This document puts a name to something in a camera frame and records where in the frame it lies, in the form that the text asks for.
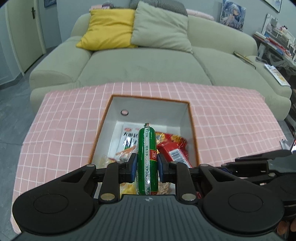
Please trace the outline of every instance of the pink blanket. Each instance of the pink blanket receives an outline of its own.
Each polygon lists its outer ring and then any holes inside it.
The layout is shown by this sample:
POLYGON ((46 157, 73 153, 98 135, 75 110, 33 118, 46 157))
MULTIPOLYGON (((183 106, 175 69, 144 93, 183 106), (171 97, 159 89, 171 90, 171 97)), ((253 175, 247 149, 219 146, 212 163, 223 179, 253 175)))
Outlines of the pink blanket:
MULTIPOLYGON (((110 83, 48 93, 24 140, 12 202, 22 193, 88 163, 112 94, 189 101, 201 163, 280 149, 284 134, 255 90, 188 83, 110 83)), ((20 230, 11 216, 14 231, 20 230)))
POLYGON ((188 15, 193 15, 193 16, 196 16, 196 17, 200 17, 200 18, 205 18, 205 19, 208 19, 208 20, 212 20, 214 21, 215 18, 211 15, 208 15, 204 12, 199 12, 199 11, 196 11, 196 10, 192 10, 192 9, 186 9, 188 15))

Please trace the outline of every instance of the green sausage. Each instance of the green sausage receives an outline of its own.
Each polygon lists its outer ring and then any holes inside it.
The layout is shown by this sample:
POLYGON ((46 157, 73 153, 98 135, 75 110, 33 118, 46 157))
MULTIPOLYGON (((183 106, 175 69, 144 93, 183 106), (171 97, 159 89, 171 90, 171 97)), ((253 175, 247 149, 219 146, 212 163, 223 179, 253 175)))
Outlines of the green sausage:
POLYGON ((140 195, 156 195, 158 191, 156 136, 148 123, 138 135, 137 188, 140 195))

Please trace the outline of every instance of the red package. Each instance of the red package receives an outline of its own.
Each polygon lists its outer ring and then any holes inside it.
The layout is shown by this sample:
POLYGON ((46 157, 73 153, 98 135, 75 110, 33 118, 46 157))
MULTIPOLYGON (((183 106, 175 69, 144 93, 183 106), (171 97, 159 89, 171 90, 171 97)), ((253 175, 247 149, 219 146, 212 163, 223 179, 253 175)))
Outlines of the red package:
POLYGON ((178 135, 162 133, 162 132, 155 132, 156 134, 156 144, 160 144, 161 142, 176 142, 178 147, 183 151, 186 152, 185 147, 187 145, 187 141, 178 135))
POLYGON ((167 162, 177 161, 186 164, 189 168, 192 168, 188 162, 188 155, 183 152, 176 142, 161 142, 157 145, 159 153, 163 154, 167 162))

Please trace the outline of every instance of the door handle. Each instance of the door handle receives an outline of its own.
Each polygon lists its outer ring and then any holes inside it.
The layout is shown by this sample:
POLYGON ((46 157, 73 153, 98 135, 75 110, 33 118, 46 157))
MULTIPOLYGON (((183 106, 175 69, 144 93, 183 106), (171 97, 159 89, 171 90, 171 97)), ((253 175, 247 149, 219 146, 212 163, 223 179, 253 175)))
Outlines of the door handle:
POLYGON ((32 7, 32 16, 33 16, 33 19, 35 19, 35 12, 36 12, 36 10, 34 10, 34 7, 32 7))

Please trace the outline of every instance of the door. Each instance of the door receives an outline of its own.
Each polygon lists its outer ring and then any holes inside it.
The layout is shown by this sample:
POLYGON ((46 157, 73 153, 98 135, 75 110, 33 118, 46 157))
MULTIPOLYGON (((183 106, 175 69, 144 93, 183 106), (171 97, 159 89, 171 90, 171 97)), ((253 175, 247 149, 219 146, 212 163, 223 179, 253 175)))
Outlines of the door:
POLYGON ((23 72, 43 55, 36 10, 34 0, 7 2, 11 38, 23 72))

